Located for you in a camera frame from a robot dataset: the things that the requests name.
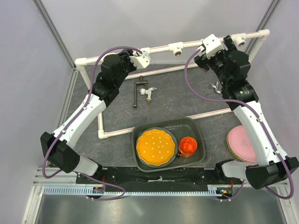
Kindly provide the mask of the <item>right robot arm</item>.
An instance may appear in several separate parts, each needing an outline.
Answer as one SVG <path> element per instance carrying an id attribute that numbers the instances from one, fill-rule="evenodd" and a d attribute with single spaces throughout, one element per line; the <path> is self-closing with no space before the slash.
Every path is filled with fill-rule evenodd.
<path id="1" fill-rule="evenodd" d="M 223 161 L 217 165 L 214 178 L 226 183 L 231 177 L 247 180 L 261 189 L 285 179 L 299 167 L 296 157 L 289 157 L 270 130 L 252 85 L 247 81 L 251 68 L 249 56 L 237 49 L 243 41 L 234 42 L 231 36 L 220 40 L 211 34 L 199 46 L 200 56 L 195 63 L 203 70 L 212 70 L 221 86 L 222 101 L 226 102 L 243 125 L 254 148 L 257 162 Z"/>

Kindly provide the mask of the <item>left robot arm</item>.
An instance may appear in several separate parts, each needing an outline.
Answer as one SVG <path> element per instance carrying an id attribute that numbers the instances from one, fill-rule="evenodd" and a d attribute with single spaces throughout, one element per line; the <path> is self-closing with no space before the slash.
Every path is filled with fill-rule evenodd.
<path id="1" fill-rule="evenodd" d="M 119 46 L 106 50 L 95 62 L 101 65 L 101 72 L 92 72 L 88 94 L 75 112 L 52 133 L 41 135 L 44 155 L 42 173 L 46 179 L 53 175 L 46 174 L 46 162 L 58 167 L 65 173 L 76 172 L 86 175 L 91 183 L 99 183 L 103 173 L 100 165 L 79 155 L 73 150 L 82 133 L 90 123 L 102 113 L 119 94 L 119 88 L 130 72 L 139 68 L 137 61 L 144 52 L 140 49 Z"/>

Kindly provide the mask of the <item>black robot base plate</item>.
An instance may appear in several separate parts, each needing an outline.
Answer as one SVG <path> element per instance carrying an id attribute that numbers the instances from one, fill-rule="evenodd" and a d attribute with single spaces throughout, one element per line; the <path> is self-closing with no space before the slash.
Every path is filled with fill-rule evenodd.
<path id="1" fill-rule="evenodd" d="M 115 185 L 128 182 L 195 182 L 203 185 L 240 184 L 240 179 L 221 176 L 215 168 L 175 168 L 155 172 L 142 172 L 137 167 L 106 167 L 92 178 Z"/>

